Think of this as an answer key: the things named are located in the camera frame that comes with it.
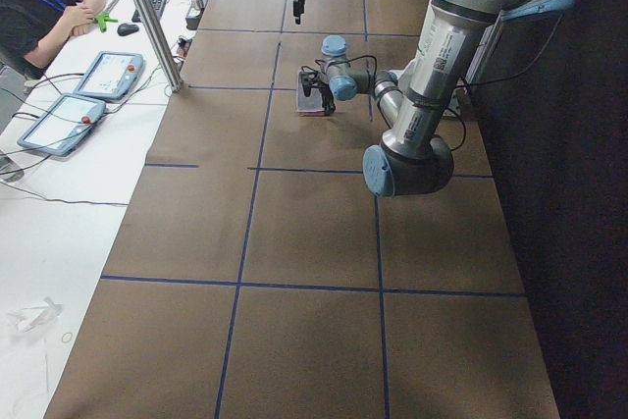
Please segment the aluminium frame post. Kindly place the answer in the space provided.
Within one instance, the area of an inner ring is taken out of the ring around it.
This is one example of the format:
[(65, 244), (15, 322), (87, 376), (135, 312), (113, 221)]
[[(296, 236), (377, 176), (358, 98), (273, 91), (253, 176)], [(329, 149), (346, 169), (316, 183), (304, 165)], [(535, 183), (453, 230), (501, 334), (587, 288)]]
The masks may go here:
[(179, 92), (182, 88), (183, 80), (150, 0), (133, 1), (140, 13), (144, 29), (171, 90)]

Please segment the green plastic object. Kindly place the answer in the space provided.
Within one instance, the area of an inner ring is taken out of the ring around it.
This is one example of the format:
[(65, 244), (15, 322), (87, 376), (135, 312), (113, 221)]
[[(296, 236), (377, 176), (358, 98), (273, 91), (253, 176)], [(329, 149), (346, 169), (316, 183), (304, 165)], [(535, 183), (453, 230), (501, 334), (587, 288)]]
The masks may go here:
[(118, 20), (110, 16), (106, 11), (103, 11), (94, 17), (94, 22), (98, 25), (101, 32), (106, 32), (109, 23), (117, 23)]

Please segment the teach pendant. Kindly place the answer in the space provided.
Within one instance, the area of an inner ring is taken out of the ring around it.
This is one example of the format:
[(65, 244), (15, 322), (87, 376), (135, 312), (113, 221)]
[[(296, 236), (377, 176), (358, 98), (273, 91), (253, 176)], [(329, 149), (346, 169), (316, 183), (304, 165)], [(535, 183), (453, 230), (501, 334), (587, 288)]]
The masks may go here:
[(101, 51), (82, 76), (74, 94), (102, 100), (126, 96), (143, 70), (139, 53)]
[(64, 157), (77, 148), (104, 116), (106, 102), (62, 94), (17, 140), (21, 148)]

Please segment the seated person in black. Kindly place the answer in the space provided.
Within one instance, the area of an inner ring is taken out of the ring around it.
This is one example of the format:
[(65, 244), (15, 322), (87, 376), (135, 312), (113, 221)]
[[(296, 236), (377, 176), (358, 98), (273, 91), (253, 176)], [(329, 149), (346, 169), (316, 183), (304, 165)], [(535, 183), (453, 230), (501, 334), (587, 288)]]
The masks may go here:
[(106, 0), (1, 0), (1, 51), (39, 79), (69, 39), (89, 33)]

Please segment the lower teach pendant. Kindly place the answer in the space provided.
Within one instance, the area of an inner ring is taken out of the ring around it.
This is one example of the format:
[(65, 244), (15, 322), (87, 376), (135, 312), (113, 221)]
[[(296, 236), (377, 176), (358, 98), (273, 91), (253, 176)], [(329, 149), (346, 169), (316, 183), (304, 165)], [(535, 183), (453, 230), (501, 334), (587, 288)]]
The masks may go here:
[(106, 102), (62, 94), (17, 140), (21, 148), (64, 157), (77, 148), (104, 116)]

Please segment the upper teach pendant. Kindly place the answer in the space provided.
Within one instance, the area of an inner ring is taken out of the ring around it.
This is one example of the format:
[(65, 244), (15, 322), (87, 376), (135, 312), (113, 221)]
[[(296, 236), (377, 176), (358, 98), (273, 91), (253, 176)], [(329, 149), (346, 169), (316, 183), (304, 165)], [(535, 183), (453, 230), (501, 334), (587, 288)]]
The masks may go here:
[(126, 96), (143, 70), (139, 53), (101, 51), (82, 76), (74, 94), (102, 100)]

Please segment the pink towel with white edge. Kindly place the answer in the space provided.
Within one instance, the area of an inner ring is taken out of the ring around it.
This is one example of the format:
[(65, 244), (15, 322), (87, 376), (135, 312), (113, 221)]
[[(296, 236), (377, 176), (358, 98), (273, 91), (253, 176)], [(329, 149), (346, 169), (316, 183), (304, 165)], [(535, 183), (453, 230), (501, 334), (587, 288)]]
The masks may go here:
[(302, 116), (331, 116), (335, 105), (329, 86), (318, 72), (299, 72), (296, 112)]

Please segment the black computer mouse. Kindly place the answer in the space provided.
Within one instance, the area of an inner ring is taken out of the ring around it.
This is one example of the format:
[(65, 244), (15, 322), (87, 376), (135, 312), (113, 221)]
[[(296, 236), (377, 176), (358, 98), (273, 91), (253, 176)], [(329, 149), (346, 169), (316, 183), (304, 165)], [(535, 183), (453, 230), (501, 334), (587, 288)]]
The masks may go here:
[(120, 37), (126, 37), (137, 32), (139, 32), (139, 26), (137, 24), (122, 23), (117, 27), (117, 35)]

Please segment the crumpled white tissue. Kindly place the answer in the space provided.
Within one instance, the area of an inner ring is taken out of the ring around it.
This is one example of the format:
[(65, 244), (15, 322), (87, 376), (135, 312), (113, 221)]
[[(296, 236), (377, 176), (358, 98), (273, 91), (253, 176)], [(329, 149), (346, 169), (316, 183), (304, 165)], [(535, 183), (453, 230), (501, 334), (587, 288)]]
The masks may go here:
[(64, 305), (45, 297), (38, 305), (32, 305), (6, 314), (7, 324), (16, 334), (26, 334), (53, 323), (64, 310)]

